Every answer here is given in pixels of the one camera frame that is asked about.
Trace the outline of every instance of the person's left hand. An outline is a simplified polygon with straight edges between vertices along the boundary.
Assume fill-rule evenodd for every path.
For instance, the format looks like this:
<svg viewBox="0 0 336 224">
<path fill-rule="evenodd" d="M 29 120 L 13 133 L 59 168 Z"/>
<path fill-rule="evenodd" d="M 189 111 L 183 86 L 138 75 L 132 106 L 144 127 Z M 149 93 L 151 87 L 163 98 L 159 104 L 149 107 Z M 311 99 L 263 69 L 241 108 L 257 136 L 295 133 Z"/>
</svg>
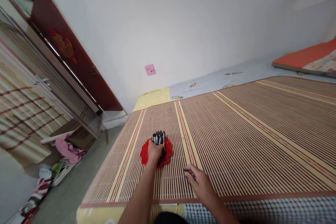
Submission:
<svg viewBox="0 0 336 224">
<path fill-rule="evenodd" d="M 158 163 L 159 157 L 163 149 L 163 144 L 156 145 L 152 141 L 148 141 L 148 163 L 154 162 Z"/>
</svg>

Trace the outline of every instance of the gray floor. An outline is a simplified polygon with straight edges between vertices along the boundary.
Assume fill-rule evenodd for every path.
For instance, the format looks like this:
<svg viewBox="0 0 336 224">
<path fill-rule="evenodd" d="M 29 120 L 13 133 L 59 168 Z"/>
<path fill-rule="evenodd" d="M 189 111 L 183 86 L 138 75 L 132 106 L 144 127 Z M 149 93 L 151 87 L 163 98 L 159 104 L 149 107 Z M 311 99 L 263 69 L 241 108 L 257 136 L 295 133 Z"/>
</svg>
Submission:
<svg viewBox="0 0 336 224">
<path fill-rule="evenodd" d="M 40 205 L 33 224 L 76 223 L 77 208 L 121 129 L 103 131 L 101 140 L 91 146 L 81 163 L 59 186 L 51 189 Z"/>
</svg>

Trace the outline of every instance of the door handle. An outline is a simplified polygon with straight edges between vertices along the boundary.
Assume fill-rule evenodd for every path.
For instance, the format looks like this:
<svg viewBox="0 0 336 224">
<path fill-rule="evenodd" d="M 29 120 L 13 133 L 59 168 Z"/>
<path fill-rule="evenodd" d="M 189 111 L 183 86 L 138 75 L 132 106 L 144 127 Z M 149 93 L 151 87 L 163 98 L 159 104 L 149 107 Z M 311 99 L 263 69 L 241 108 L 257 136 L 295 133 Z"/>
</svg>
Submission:
<svg viewBox="0 0 336 224">
<path fill-rule="evenodd" d="M 97 68 L 95 66 L 93 66 L 90 70 L 90 72 L 93 74 L 93 75 L 97 75 L 99 76 L 100 73 L 98 72 Z"/>
<path fill-rule="evenodd" d="M 47 88 L 48 88 L 49 90 L 52 91 L 52 89 L 50 88 L 50 84 L 47 83 L 47 81 L 50 81 L 48 78 L 41 79 L 38 75 L 35 75 L 35 76 L 36 76 L 37 80 L 34 81 L 34 85 L 40 85 L 40 84 L 43 84 L 43 85 L 47 86 Z"/>
</svg>

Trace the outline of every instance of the red door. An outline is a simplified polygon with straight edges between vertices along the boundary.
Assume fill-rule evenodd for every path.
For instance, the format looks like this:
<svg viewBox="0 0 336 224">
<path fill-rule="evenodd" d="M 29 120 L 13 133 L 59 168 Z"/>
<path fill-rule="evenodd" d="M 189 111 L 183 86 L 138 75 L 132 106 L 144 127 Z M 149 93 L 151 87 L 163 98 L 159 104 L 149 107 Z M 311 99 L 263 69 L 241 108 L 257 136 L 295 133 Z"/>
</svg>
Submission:
<svg viewBox="0 0 336 224">
<path fill-rule="evenodd" d="M 30 20 L 103 110 L 123 109 L 52 0 L 34 0 Z"/>
</svg>

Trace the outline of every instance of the bed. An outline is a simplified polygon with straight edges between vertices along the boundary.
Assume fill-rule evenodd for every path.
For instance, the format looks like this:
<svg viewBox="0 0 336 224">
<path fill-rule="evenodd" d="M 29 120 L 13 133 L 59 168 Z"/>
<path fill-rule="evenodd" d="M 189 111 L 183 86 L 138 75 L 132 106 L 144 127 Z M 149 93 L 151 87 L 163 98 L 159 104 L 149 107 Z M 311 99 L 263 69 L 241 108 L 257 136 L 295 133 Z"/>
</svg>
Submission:
<svg viewBox="0 0 336 224">
<path fill-rule="evenodd" d="M 152 220 L 171 211 L 189 223 L 215 222 L 184 178 L 193 163 L 241 221 L 335 221 L 336 79 L 277 69 L 273 60 L 140 96 L 77 223 L 118 222 L 144 168 L 141 146 L 158 129 L 173 155 L 156 174 Z"/>
</svg>

